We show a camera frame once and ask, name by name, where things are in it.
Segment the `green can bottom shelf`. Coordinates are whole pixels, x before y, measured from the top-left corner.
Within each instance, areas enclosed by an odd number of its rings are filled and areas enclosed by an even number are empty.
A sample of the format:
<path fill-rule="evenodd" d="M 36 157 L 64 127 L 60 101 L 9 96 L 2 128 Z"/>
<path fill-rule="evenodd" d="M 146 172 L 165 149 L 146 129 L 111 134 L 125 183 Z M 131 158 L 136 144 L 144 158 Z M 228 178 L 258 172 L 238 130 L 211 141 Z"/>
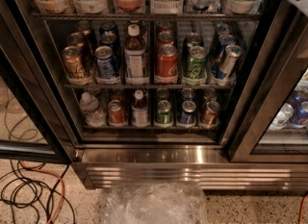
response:
<path fill-rule="evenodd" d="M 171 104 L 168 100 L 161 100 L 157 104 L 155 122 L 167 127 L 172 123 Z"/>

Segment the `brown tea bottle bottom shelf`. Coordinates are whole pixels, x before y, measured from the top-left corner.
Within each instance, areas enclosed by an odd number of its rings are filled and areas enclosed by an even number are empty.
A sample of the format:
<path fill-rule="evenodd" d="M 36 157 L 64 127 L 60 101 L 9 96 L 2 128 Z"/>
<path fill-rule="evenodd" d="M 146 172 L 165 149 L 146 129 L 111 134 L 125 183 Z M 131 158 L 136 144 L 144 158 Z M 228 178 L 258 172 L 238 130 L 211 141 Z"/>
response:
<path fill-rule="evenodd" d="M 147 97 L 141 89 L 136 89 L 132 103 L 132 123 L 137 127 L 145 127 L 148 125 L 148 104 Z"/>

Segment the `brown tea bottle shelf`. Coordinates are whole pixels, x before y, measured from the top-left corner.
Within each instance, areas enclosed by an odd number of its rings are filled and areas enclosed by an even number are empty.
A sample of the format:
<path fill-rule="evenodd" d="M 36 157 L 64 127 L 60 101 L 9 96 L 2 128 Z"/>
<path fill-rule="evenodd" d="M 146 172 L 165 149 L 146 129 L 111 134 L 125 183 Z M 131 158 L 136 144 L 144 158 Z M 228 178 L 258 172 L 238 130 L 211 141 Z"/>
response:
<path fill-rule="evenodd" d="M 124 43 L 127 82 L 134 85 L 148 83 L 146 44 L 141 36 L 140 26 L 130 24 Z"/>
<path fill-rule="evenodd" d="M 132 123 L 137 127 L 145 127 L 148 125 L 148 104 L 147 97 L 141 89 L 136 89 L 132 103 Z"/>

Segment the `stainless steel fridge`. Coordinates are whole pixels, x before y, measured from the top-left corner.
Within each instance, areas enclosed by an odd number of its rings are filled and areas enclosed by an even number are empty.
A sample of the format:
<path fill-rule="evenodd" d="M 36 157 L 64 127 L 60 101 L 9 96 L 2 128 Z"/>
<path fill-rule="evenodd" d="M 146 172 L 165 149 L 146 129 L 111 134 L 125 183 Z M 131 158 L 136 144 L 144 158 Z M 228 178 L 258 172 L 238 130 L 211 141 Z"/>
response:
<path fill-rule="evenodd" d="M 271 121 L 308 65 L 308 20 L 287 0 L 265 0 L 256 15 L 227 15 L 245 49 L 232 87 L 220 90 L 214 130 L 88 127 L 77 100 L 81 89 L 64 77 L 60 50 L 76 13 L 42 14 L 32 0 L 0 0 L 1 12 L 24 19 L 41 68 L 73 135 L 69 163 L 87 188 L 115 184 L 194 182 L 205 189 L 308 189 L 307 134 L 272 131 Z"/>

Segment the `blue can bottom shelf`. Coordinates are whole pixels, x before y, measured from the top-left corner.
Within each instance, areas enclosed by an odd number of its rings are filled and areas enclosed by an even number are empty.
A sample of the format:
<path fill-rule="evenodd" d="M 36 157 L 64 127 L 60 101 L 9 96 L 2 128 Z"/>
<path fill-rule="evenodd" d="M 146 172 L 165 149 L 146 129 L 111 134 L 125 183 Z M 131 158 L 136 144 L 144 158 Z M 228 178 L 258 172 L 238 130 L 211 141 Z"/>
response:
<path fill-rule="evenodd" d="M 180 126 L 193 127 L 196 122 L 195 111 L 196 104 L 194 101 L 184 101 L 177 116 L 177 123 Z"/>

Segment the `red can bottom shelf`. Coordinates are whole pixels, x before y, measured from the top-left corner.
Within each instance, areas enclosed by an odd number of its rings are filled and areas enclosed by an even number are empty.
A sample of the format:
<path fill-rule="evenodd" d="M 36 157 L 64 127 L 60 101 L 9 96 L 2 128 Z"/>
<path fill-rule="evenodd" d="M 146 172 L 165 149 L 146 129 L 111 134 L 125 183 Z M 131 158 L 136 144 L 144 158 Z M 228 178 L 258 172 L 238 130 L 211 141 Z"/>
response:
<path fill-rule="evenodd" d="M 112 100 L 108 104 L 108 115 L 112 126 L 124 126 L 127 123 L 125 110 L 119 100 Z"/>

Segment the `brown tea bottle middle shelf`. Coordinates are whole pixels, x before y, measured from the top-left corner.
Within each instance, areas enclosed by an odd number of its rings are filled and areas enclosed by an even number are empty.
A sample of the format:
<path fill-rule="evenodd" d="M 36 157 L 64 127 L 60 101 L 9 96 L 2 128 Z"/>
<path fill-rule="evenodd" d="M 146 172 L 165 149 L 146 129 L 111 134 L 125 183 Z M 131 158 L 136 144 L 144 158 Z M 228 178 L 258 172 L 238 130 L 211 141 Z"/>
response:
<path fill-rule="evenodd" d="M 148 83 L 146 44 L 141 36 L 140 26 L 130 24 L 124 43 L 127 82 L 134 85 Z"/>

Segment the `orange can bottom shelf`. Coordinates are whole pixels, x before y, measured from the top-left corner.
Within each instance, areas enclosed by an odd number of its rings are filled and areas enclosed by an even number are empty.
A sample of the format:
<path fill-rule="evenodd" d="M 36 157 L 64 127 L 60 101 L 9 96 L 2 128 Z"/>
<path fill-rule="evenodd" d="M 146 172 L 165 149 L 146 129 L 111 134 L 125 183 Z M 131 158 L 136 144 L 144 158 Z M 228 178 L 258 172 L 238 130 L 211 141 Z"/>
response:
<path fill-rule="evenodd" d="M 217 101 L 208 101 L 201 113 L 200 122 L 206 126 L 215 125 L 218 121 L 219 112 L 220 104 Z"/>

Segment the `clear water bottle bottom shelf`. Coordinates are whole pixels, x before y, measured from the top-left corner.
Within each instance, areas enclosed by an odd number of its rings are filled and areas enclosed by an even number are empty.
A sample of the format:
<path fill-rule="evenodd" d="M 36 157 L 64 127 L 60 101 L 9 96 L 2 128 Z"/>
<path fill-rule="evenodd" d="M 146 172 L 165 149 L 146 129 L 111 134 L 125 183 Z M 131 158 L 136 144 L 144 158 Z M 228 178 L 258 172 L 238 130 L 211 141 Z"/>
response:
<path fill-rule="evenodd" d="M 88 92 L 82 94 L 80 109 L 89 126 L 102 127 L 106 124 L 106 114 L 101 108 L 99 100 L 92 94 Z"/>

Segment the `gold can front middle shelf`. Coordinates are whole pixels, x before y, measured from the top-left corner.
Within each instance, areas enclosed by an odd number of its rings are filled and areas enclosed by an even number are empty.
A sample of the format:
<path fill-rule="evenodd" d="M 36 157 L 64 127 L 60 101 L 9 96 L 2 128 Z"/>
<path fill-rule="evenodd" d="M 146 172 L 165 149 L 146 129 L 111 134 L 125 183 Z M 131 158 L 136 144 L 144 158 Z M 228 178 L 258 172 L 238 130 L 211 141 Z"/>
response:
<path fill-rule="evenodd" d="M 90 82 L 90 69 L 78 46 L 66 46 L 62 51 L 62 60 L 66 69 L 66 78 L 71 84 L 81 86 Z"/>

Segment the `open fridge door left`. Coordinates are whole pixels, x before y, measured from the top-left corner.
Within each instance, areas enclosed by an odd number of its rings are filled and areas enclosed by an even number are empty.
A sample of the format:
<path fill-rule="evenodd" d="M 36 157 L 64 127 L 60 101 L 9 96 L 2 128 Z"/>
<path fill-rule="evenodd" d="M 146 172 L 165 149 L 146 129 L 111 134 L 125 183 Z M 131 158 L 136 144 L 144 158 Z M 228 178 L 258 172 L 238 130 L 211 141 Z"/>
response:
<path fill-rule="evenodd" d="M 41 68 L 40 53 L 23 18 L 10 11 L 0 14 L 1 77 L 22 110 L 42 136 L 42 142 L 23 137 L 1 141 L 5 159 L 69 164 L 76 158 L 73 135 L 50 86 L 51 77 Z"/>

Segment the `green white bottle top right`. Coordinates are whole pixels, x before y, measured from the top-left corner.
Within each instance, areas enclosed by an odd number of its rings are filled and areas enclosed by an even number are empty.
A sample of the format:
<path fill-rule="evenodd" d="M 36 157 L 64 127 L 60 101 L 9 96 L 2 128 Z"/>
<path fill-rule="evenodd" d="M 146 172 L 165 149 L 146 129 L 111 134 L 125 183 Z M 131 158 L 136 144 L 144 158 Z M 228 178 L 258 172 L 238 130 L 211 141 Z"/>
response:
<path fill-rule="evenodd" d="M 229 9 L 237 14 L 254 14 L 256 0 L 229 0 Z"/>

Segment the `red Coke can front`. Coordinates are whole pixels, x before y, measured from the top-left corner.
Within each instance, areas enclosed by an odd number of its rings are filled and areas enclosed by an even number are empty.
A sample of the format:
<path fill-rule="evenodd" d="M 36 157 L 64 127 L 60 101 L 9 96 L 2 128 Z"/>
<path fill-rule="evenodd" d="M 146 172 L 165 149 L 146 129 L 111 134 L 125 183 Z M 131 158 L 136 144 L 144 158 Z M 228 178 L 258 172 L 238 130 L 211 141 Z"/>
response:
<path fill-rule="evenodd" d="M 160 83 L 175 84 L 178 77 L 178 52 L 174 45 L 164 44 L 158 47 L 155 63 L 155 77 Z"/>

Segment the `green soda can front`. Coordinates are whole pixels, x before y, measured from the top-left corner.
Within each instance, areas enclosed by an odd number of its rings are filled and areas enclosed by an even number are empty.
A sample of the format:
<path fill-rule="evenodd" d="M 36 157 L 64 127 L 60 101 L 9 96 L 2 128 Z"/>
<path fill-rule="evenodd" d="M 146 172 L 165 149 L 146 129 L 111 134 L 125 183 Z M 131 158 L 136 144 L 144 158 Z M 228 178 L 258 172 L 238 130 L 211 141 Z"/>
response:
<path fill-rule="evenodd" d="M 206 49 L 202 46 L 187 47 L 184 59 L 184 81 L 191 86 L 205 83 Z"/>

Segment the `blue Pepsi can front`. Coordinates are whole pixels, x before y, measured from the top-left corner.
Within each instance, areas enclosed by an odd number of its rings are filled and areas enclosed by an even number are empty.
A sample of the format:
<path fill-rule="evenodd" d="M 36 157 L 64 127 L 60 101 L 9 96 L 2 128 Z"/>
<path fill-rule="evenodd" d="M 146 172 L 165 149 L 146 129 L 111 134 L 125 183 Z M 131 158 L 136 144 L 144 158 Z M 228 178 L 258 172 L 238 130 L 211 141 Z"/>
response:
<path fill-rule="evenodd" d="M 116 67 L 115 54 L 110 46 L 99 46 L 94 52 L 99 76 L 102 79 L 112 81 L 119 77 Z"/>

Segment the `blue silver slim can front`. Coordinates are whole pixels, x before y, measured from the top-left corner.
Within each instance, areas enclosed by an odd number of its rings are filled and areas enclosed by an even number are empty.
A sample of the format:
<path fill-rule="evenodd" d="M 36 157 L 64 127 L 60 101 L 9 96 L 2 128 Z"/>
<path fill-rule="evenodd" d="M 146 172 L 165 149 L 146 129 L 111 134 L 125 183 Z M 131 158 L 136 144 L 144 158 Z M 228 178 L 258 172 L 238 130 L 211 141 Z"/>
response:
<path fill-rule="evenodd" d="M 224 58 L 219 63 L 216 78 L 226 82 L 235 67 L 237 60 L 242 55 L 243 49 L 239 45 L 228 45 L 224 51 Z"/>

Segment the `clear plastic bag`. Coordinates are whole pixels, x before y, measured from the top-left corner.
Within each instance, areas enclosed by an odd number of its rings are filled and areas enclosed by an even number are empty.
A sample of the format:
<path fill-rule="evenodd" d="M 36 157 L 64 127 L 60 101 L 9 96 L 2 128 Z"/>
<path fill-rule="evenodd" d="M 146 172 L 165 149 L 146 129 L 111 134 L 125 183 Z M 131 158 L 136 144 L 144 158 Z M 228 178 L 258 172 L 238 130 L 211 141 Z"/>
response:
<path fill-rule="evenodd" d="M 208 224 L 206 197 L 188 183 L 113 186 L 102 224 Z"/>

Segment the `white can right compartment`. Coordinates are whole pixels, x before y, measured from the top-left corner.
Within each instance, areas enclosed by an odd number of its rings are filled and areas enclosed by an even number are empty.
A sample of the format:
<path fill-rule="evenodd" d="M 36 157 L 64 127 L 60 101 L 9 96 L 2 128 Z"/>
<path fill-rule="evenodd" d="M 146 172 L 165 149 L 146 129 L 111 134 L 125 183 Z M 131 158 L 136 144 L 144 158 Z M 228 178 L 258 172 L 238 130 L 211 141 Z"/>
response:
<path fill-rule="evenodd" d="M 273 119 L 271 124 L 269 125 L 270 130 L 280 130 L 283 129 L 286 126 L 287 121 L 291 118 L 291 116 L 294 113 L 293 107 L 285 103 L 276 117 Z"/>

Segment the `blue can right compartment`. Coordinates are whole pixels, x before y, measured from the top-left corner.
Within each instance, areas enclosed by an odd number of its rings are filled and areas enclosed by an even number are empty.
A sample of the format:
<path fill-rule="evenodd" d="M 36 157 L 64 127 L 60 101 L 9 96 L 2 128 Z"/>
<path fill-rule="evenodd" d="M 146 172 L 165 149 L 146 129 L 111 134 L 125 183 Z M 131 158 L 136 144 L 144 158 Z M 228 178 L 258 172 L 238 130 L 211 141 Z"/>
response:
<path fill-rule="evenodd" d="M 295 106 L 294 113 L 289 121 L 298 128 L 305 127 L 308 124 L 308 101 L 303 101 Z"/>

